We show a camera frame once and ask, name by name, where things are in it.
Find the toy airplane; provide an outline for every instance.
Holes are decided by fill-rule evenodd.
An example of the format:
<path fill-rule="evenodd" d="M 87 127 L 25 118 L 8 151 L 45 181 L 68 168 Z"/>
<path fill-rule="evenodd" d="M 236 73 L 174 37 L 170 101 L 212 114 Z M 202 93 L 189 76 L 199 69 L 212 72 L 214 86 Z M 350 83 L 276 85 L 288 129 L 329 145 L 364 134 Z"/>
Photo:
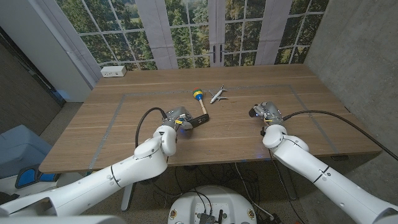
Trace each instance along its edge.
<path fill-rule="evenodd" d="M 212 94 L 212 92 L 209 90 L 210 94 L 213 96 L 212 99 L 210 100 L 210 103 L 214 103 L 214 101 L 216 101 L 216 100 L 219 101 L 222 99 L 228 99 L 227 97 L 220 97 L 220 95 L 223 93 L 223 91 L 226 91 L 224 89 L 224 84 L 221 86 L 221 89 L 219 90 L 219 92 L 216 95 Z"/>

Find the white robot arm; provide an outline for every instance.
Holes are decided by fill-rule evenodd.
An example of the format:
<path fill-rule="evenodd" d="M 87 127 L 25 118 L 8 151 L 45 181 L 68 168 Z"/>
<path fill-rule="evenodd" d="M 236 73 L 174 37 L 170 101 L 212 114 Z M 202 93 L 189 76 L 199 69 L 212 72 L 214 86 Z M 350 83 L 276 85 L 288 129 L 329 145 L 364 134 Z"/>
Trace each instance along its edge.
<path fill-rule="evenodd" d="M 192 128 L 182 116 L 191 118 L 184 107 L 169 111 L 163 125 L 136 148 L 133 156 L 64 187 L 0 205 L 0 217 L 79 215 L 129 184 L 160 175 L 167 168 L 165 155 L 175 154 L 178 127 Z"/>
<path fill-rule="evenodd" d="M 382 223 L 395 215 L 398 207 L 363 190 L 339 172 L 309 153 L 307 144 L 296 136 L 287 135 L 281 125 L 280 111 L 271 102 L 256 105 L 249 114 L 263 118 L 270 126 L 262 140 L 283 165 L 307 178 L 356 223 Z"/>

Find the wall outlet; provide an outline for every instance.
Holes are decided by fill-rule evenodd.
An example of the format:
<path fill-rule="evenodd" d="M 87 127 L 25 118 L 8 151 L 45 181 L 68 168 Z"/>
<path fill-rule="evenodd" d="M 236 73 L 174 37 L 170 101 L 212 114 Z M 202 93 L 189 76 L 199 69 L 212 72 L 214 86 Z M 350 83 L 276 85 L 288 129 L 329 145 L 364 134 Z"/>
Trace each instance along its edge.
<path fill-rule="evenodd" d="M 105 66 L 102 68 L 101 73 L 105 78 L 107 77 L 123 77 L 126 74 L 124 66 Z"/>

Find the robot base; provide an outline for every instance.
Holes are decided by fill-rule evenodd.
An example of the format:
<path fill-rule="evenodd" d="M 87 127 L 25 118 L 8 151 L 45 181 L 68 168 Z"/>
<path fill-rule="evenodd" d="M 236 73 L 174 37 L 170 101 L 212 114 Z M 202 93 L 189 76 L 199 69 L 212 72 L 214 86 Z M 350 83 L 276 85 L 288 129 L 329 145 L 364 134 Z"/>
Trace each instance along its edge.
<path fill-rule="evenodd" d="M 206 185 L 197 187 L 197 191 L 206 195 L 213 207 L 210 214 L 210 203 L 195 192 L 187 192 L 177 199 L 169 212 L 168 224 L 188 223 L 257 223 L 253 206 L 242 195 L 222 186 Z"/>

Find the table surface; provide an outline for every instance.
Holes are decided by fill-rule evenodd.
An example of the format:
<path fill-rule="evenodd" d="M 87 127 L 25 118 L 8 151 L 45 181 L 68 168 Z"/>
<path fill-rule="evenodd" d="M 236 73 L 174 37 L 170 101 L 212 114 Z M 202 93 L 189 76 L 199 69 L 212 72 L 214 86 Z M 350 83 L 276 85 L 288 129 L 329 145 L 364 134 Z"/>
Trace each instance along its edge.
<path fill-rule="evenodd" d="M 208 90 L 221 84 L 228 100 L 210 104 Z M 135 133 L 142 115 L 155 106 L 165 111 L 184 106 L 203 114 L 192 90 L 201 88 L 209 122 L 178 131 L 177 152 L 170 166 L 269 160 L 262 145 L 264 123 L 250 118 L 254 104 L 273 101 L 286 116 L 301 110 L 336 113 L 364 126 L 305 65 L 196 68 L 127 72 L 102 78 L 40 165 L 42 172 L 102 169 L 134 154 Z M 154 111 L 145 119 L 139 143 L 161 125 Z M 364 154 L 380 149 L 360 132 L 325 114 L 300 114 L 284 123 L 288 134 L 303 139 L 315 156 Z"/>

